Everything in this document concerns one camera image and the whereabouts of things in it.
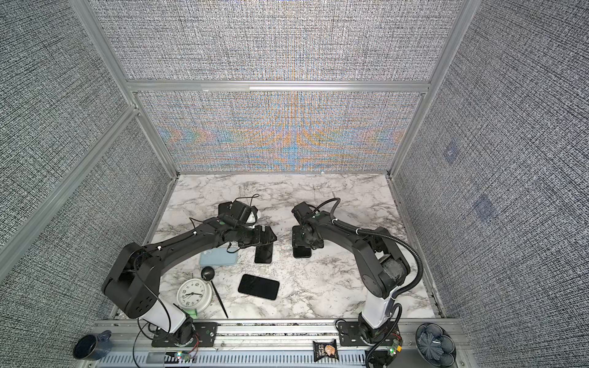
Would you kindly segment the snack packet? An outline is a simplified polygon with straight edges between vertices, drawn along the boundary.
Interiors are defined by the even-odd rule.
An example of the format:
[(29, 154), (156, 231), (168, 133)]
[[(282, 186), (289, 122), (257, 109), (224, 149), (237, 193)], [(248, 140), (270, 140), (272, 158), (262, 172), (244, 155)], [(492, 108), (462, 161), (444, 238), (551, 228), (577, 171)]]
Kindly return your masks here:
[(319, 362), (323, 359), (339, 360), (339, 353), (337, 349), (337, 340), (328, 342), (313, 342), (313, 359), (314, 362)]

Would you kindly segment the dark blue mug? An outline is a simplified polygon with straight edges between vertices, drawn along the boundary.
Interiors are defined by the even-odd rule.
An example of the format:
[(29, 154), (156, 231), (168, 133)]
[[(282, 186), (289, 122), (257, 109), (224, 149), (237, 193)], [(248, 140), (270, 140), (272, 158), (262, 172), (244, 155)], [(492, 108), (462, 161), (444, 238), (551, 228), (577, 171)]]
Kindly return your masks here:
[(106, 357), (113, 348), (110, 340), (112, 332), (106, 330), (100, 334), (88, 334), (74, 346), (72, 355), (76, 360), (96, 361)]

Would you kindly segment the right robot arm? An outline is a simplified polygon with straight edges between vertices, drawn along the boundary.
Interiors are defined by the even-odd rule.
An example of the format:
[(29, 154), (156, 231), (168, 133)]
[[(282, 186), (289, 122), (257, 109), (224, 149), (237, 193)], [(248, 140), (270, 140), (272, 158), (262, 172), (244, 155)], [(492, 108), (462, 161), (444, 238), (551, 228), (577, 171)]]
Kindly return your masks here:
[(330, 211), (306, 202), (291, 210), (298, 225), (293, 228), (293, 248), (317, 250), (332, 242), (354, 256), (357, 270), (368, 290), (364, 309), (359, 314), (360, 338), (369, 345), (381, 342), (398, 324), (402, 314), (397, 298), (415, 288), (422, 280), (424, 267), (419, 253), (407, 242), (391, 235), (385, 228), (361, 228), (334, 214), (339, 198)]

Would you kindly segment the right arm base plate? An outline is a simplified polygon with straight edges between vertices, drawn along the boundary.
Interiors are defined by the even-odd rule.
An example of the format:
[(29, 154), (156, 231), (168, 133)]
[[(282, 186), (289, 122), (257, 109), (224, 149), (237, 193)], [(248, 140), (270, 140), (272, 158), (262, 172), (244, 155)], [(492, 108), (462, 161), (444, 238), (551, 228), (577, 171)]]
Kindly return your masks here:
[(334, 325), (338, 333), (339, 345), (342, 347), (368, 347), (382, 341), (384, 344), (391, 345), (394, 334), (399, 334), (399, 329), (395, 328), (391, 335), (383, 340), (393, 326), (392, 321), (386, 322), (376, 330), (371, 329), (364, 322), (352, 320), (336, 320)]

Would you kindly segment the white alarm clock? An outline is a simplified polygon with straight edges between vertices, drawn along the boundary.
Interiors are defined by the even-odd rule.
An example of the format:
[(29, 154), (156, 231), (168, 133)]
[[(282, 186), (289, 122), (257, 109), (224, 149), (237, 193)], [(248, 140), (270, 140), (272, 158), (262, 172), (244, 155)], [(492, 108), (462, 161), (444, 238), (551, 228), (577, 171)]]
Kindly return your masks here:
[(212, 299), (212, 285), (201, 278), (187, 280), (176, 293), (178, 305), (185, 311), (196, 311), (196, 313), (207, 309)]

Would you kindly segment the black phone lying front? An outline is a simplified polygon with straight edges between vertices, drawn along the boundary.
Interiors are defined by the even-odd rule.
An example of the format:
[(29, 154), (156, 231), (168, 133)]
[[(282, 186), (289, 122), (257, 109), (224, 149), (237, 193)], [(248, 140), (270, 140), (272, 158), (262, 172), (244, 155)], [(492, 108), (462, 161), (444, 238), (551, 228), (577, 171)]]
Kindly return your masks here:
[(238, 286), (241, 294), (274, 301), (278, 297), (280, 283), (276, 280), (244, 274)]

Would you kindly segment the light blue phone case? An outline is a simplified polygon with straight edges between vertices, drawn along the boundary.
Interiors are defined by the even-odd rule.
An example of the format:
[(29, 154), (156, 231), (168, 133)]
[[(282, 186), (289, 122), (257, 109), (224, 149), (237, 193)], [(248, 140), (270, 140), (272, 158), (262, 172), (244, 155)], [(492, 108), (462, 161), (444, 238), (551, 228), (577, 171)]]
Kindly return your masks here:
[(238, 261), (239, 254), (229, 253), (225, 248), (215, 248), (200, 254), (199, 265), (204, 267), (233, 266)]

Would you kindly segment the bowl of dark capsules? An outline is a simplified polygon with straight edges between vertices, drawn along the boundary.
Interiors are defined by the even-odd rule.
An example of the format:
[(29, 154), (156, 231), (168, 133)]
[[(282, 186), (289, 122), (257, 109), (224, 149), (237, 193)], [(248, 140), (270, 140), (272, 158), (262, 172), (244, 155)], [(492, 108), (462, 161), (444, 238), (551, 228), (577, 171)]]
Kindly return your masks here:
[(417, 350), (435, 367), (451, 367), (456, 362), (456, 344), (438, 324), (424, 323), (416, 331)]

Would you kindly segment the black ladle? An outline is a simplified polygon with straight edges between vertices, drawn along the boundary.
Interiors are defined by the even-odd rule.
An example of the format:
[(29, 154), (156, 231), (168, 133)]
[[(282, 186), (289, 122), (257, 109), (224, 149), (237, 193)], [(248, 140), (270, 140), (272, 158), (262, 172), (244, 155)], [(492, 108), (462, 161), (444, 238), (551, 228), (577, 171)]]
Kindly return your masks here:
[(216, 285), (213, 282), (213, 279), (214, 279), (215, 275), (216, 275), (216, 272), (213, 269), (213, 267), (211, 267), (211, 266), (206, 266), (206, 267), (202, 268), (202, 270), (201, 270), (201, 277), (202, 277), (202, 279), (204, 281), (210, 283), (210, 285), (211, 285), (211, 287), (213, 289), (213, 292), (215, 293), (215, 296), (216, 296), (216, 298), (217, 298), (217, 300), (219, 302), (219, 305), (222, 308), (222, 312), (224, 313), (225, 317), (227, 319), (229, 319), (229, 315), (227, 313), (227, 310), (225, 308), (225, 305), (224, 305), (224, 303), (223, 303), (223, 301), (222, 301), (222, 299), (220, 297), (220, 294), (219, 294), (219, 292), (218, 292), (218, 290), (216, 288)]

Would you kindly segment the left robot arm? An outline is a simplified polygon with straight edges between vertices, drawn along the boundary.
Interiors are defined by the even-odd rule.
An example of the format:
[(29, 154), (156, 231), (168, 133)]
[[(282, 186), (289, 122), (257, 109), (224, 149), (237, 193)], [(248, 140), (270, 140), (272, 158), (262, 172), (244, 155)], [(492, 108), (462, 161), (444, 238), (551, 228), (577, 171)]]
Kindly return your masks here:
[(239, 248), (273, 244), (269, 226), (240, 224), (227, 216), (213, 217), (196, 228), (162, 242), (125, 245), (108, 273), (103, 294), (127, 317), (144, 319), (168, 334), (184, 329), (188, 314), (160, 296), (160, 279), (191, 257), (235, 242)]

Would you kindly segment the black phone upright centre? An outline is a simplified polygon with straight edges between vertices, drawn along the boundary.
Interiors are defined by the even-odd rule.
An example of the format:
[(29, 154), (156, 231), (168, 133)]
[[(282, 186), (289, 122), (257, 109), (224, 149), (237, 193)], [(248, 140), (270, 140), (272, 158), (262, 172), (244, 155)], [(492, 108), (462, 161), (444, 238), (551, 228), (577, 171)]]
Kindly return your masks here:
[(260, 245), (256, 248), (254, 262), (256, 264), (268, 265), (272, 263), (273, 244)]

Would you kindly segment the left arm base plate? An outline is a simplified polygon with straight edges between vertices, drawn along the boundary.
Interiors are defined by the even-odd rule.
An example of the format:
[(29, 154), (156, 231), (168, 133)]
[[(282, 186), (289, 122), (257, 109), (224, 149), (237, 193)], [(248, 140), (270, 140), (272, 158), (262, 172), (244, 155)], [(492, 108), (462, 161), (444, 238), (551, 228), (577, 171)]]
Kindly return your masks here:
[(199, 347), (213, 347), (218, 327), (219, 324), (216, 322), (193, 322), (191, 326), (185, 323), (173, 334), (167, 334), (163, 329), (158, 328), (151, 346), (184, 348), (198, 344)]

